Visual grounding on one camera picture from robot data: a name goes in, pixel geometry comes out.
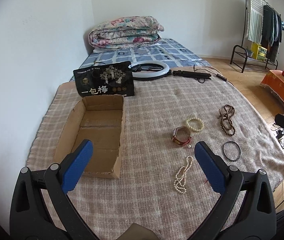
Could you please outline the brown wooden bead mala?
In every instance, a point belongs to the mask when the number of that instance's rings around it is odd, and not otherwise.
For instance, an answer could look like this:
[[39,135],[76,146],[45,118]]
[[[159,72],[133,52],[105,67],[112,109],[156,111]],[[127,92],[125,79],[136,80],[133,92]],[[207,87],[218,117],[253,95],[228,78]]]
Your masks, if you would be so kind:
[[220,127],[228,136],[234,136],[236,133],[235,126],[231,118],[235,115],[235,109],[231,105],[224,105],[219,109]]

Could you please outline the red strap wristwatch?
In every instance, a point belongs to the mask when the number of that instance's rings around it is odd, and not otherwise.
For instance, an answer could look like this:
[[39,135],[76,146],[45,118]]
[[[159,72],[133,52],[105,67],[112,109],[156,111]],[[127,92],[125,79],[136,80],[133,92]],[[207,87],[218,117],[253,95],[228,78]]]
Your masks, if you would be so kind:
[[185,127],[177,127],[173,130],[171,140],[178,146],[185,146],[191,141],[191,131]]

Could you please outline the orange covered bench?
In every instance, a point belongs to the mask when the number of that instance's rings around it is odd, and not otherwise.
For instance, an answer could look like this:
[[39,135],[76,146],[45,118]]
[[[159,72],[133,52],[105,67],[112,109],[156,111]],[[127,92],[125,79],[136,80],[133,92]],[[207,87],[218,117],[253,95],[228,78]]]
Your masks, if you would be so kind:
[[261,85],[269,87],[284,103],[284,76],[281,70],[269,70]]

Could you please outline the black clothes rack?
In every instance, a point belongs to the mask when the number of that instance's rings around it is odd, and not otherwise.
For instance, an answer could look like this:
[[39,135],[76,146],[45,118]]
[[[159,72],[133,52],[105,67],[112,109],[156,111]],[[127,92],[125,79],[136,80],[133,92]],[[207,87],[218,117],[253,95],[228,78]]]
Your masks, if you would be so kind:
[[245,20],[246,20],[246,0],[245,0],[245,17],[244,17],[244,28],[243,35],[240,44],[237,44],[233,47],[230,63],[239,67],[242,72],[246,69],[247,66],[264,66],[265,69],[269,69],[270,66],[273,66],[275,69],[278,68],[278,60],[274,63],[269,60],[258,61],[252,58],[252,51],[250,51],[250,43],[246,38],[244,38],[245,32]]

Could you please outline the yellow green box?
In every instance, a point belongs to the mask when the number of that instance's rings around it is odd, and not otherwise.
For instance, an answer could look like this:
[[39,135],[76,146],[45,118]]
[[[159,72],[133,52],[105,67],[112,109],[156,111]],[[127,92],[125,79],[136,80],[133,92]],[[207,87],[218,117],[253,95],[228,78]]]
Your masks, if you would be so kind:
[[267,48],[252,42],[250,50],[253,52],[252,58],[258,61],[264,61],[267,56]]

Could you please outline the beige plaid blanket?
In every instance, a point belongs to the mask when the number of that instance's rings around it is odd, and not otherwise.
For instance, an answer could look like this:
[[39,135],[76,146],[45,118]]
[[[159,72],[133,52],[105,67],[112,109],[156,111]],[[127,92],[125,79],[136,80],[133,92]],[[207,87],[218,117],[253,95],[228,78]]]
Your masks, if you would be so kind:
[[[137,81],[126,97],[119,179],[83,175],[69,197],[94,233],[116,239],[137,223],[161,239],[187,239],[218,200],[201,167],[192,164],[186,193],[173,182],[194,149],[171,140],[173,130],[195,116],[204,129],[192,142],[204,141],[229,165],[241,171],[264,169],[275,189],[284,180],[284,152],[266,122],[233,85],[214,78],[205,83],[169,76]],[[219,109],[231,105],[234,136],[220,127]]]

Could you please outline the hanging clothes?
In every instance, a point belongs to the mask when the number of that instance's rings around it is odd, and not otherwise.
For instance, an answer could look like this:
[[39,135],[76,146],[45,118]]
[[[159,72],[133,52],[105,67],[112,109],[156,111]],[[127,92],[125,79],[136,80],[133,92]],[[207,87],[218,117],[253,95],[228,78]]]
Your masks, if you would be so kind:
[[246,0],[246,20],[244,38],[250,43],[259,44],[267,48],[265,60],[275,62],[277,60],[284,22],[279,14],[265,0]]

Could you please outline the black folded tripod stand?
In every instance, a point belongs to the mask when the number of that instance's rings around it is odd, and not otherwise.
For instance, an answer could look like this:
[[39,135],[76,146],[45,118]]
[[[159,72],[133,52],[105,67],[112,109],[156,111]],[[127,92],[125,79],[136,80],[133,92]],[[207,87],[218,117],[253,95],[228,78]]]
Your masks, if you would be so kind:
[[205,83],[206,80],[211,79],[211,74],[200,73],[200,72],[189,72],[184,70],[174,70],[172,72],[173,76],[187,77],[192,78],[198,81],[199,83]]

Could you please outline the open cardboard box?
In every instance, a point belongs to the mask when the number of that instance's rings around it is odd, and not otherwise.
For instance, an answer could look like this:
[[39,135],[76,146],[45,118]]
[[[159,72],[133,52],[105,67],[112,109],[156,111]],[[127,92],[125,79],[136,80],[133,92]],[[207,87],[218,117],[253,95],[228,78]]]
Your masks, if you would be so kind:
[[93,154],[84,174],[96,178],[120,178],[124,108],[121,95],[82,98],[71,110],[62,129],[54,162],[62,162],[67,154],[87,139],[93,144]]

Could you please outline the blue checked bed sheet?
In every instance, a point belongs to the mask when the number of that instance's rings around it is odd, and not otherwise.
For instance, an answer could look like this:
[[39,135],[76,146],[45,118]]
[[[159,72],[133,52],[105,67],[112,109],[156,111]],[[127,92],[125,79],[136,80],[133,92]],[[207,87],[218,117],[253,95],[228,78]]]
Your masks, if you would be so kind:
[[125,61],[130,61],[131,64],[142,61],[159,61],[167,64],[170,68],[210,66],[208,61],[177,41],[171,38],[163,38],[159,42],[146,47],[94,51],[83,62],[80,69],[96,68],[108,64],[114,65]]

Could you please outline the black snack bag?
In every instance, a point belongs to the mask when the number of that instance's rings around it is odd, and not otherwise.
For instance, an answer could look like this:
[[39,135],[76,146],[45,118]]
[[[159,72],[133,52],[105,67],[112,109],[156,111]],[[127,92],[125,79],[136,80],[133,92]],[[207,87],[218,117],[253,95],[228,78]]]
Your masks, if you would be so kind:
[[134,82],[129,61],[90,66],[73,71],[81,97],[96,95],[134,96]]

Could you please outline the folded floral quilt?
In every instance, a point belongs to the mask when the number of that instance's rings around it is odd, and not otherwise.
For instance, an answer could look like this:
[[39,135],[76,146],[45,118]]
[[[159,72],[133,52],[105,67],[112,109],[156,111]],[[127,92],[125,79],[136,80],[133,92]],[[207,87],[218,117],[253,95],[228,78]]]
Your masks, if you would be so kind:
[[92,29],[89,44],[96,49],[145,47],[161,40],[164,27],[152,16],[129,16],[105,21]]

